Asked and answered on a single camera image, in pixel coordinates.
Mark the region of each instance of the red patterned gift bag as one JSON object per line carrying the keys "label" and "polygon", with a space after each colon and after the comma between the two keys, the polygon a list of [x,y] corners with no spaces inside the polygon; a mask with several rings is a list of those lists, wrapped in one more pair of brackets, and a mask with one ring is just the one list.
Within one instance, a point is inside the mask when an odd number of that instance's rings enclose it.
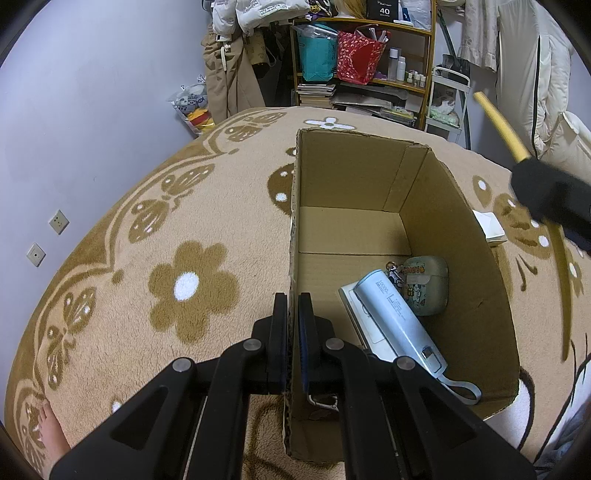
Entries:
{"label": "red patterned gift bag", "polygon": [[339,31],[337,45],[337,76],[346,82],[367,85],[374,78],[378,60],[384,52],[390,32],[380,31],[382,41],[366,37],[361,28],[376,35],[377,25],[359,27],[354,33]]}

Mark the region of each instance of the white dot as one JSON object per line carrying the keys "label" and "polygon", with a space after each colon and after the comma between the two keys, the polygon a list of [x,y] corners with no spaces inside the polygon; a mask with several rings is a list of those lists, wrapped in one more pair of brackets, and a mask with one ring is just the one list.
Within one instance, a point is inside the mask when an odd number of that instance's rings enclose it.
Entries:
{"label": "white dot", "polygon": [[178,301],[190,299],[199,286],[199,277],[195,272],[185,272],[174,283],[174,298]]}

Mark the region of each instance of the beige fleece blanket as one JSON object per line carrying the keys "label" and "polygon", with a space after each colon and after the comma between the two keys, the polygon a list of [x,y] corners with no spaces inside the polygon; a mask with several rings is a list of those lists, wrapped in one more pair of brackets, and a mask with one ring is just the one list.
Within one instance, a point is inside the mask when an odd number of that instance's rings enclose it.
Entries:
{"label": "beige fleece blanket", "polygon": [[[473,208],[497,214],[509,242],[495,255],[526,387],[518,397],[523,412],[499,429],[536,457],[589,359],[586,254],[567,242],[573,333],[561,363],[551,245],[545,227],[512,197],[507,170],[391,122],[285,108],[242,112],[183,148],[128,192],[55,275],[22,337],[5,405],[7,430],[36,470],[47,476],[50,468],[37,426],[43,398],[74,445],[174,358],[210,359],[247,338],[253,322],[270,314],[274,293],[288,291],[292,167],[303,128],[428,144]],[[341,463],[286,456],[281,429],[282,398],[254,397],[245,478],[344,478]]]}

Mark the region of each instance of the white puffer jacket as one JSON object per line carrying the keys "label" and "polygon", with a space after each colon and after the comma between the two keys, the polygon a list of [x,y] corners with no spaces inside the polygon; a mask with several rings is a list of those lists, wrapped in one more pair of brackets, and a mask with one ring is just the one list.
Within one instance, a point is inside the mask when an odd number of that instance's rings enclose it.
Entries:
{"label": "white puffer jacket", "polygon": [[230,41],[236,29],[236,19],[246,35],[256,27],[271,22],[306,15],[310,10],[307,0],[215,0],[213,31],[218,41]]}

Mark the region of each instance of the electrical outlet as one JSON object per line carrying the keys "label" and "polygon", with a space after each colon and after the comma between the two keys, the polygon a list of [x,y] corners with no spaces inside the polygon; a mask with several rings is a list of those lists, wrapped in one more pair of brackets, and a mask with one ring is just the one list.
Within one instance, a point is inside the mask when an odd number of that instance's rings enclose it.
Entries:
{"label": "electrical outlet", "polygon": [[58,210],[51,220],[49,220],[51,228],[53,228],[58,235],[64,231],[64,228],[68,226],[68,223],[70,223],[70,221],[61,212],[61,210]]}
{"label": "electrical outlet", "polygon": [[33,244],[33,246],[29,249],[29,253],[27,253],[27,258],[31,261],[33,265],[38,267],[41,263],[41,260],[45,258],[45,252],[41,249],[39,245]]}

